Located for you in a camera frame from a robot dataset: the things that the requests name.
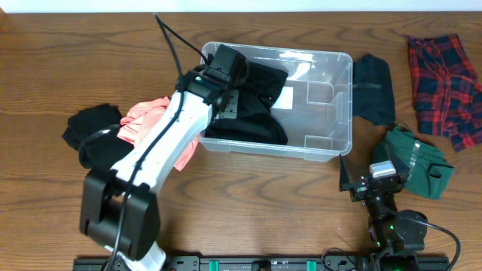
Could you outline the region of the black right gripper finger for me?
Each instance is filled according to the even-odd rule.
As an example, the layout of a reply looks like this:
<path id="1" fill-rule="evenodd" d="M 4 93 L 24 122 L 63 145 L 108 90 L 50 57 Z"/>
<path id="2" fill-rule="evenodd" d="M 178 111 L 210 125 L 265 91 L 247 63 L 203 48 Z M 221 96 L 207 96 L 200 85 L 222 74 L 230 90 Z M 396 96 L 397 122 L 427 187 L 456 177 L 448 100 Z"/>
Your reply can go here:
<path id="1" fill-rule="evenodd" d="M 406 181 L 408 179 L 410 168 L 393 152 L 389 145 L 385 146 L 385 151 L 395 167 L 396 173 L 400 180 Z"/>
<path id="2" fill-rule="evenodd" d="M 340 158 L 340 181 L 339 181 L 339 191 L 344 192 L 351 189 L 352 185 L 350 183 L 349 173 L 346 168 L 346 164 L 342 155 Z"/>

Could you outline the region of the large black garment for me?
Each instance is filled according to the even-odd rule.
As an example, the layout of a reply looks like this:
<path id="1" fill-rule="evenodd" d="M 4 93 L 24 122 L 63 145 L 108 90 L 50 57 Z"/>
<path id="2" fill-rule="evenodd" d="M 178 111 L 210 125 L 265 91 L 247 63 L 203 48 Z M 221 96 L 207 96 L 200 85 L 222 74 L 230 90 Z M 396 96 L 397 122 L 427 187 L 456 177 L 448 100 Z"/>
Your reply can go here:
<path id="1" fill-rule="evenodd" d="M 217 119 L 206 128 L 204 136 L 242 142 L 286 145 L 288 137 L 271 115 L 280 97 L 288 73 L 256 62 L 249 63 L 246 81 L 239 91 L 237 115 L 234 119 Z"/>

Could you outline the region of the salmon pink garment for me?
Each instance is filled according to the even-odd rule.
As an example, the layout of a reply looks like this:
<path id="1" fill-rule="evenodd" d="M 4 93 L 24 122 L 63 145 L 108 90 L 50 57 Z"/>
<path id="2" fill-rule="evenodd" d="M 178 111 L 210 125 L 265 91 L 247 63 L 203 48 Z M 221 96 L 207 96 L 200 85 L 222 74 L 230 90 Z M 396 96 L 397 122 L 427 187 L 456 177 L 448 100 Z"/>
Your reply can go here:
<path id="1" fill-rule="evenodd" d="M 169 103 L 170 99 L 166 96 L 136 104 L 128 111 L 126 117 L 120 120 L 121 128 L 117 137 L 136 147 L 161 119 Z"/>

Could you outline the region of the black banded cloth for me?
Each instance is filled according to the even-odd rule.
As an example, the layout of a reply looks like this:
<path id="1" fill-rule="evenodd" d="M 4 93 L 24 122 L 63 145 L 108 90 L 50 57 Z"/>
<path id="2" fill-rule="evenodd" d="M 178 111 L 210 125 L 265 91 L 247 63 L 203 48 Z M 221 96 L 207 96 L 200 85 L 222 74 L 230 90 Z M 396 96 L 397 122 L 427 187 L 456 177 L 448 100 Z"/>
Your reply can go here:
<path id="1" fill-rule="evenodd" d="M 85 169 L 109 170 L 133 149 L 119 139 L 122 114 L 116 105 L 101 104 L 79 111 L 67 121 L 62 138 L 78 152 Z"/>

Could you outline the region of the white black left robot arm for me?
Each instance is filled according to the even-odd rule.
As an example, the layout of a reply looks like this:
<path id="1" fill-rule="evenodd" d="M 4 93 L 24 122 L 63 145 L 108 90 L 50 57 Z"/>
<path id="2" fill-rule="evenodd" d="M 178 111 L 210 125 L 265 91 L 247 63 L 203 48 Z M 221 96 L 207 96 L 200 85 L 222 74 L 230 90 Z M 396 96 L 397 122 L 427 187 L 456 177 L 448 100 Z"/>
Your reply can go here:
<path id="1" fill-rule="evenodd" d="M 107 259 L 76 260 L 76 270 L 160 270 L 166 260 L 157 244 L 157 204 L 167 175 L 188 144 L 223 112 L 243 83 L 246 65 L 214 63 L 182 75 L 173 101 L 145 139 L 110 169 L 84 179 L 80 230 L 111 249 Z"/>

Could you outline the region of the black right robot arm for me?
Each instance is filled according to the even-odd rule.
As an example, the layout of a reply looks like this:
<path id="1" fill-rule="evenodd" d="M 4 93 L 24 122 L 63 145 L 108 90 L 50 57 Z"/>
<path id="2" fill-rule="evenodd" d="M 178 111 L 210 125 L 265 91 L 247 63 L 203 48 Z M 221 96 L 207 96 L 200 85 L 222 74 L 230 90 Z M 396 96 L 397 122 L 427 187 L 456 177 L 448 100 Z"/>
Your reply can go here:
<path id="1" fill-rule="evenodd" d="M 371 173 L 359 180 L 350 179 L 344 159 L 340 158 L 339 191 L 348 191 L 353 202 L 368 209 L 368 231 L 377 251 L 359 258 L 357 270 L 421 270 L 417 253 L 425 248 L 425 226 L 415 222 L 426 216 L 414 210 L 399 211 L 395 195 L 407 182 L 409 167 L 386 147 L 388 160 L 373 164 Z"/>

